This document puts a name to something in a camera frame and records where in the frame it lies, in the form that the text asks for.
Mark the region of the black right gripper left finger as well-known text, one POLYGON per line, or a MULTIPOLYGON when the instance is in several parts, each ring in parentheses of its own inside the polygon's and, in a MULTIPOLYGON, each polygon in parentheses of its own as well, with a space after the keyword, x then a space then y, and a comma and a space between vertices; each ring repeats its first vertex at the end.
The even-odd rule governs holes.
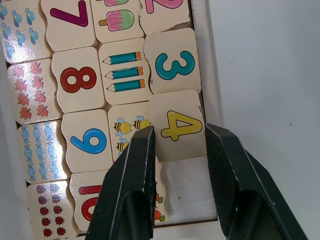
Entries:
POLYGON ((134 133, 106 173, 85 238, 150 240, 155 227, 156 134, 134 133))

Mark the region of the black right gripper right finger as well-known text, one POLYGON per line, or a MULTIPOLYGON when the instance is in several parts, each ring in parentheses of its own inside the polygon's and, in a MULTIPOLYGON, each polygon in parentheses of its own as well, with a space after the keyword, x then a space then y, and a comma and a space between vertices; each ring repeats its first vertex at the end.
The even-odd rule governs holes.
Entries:
POLYGON ((234 133, 207 123, 205 143, 211 188, 226 239, 307 239, 270 173, 234 133))

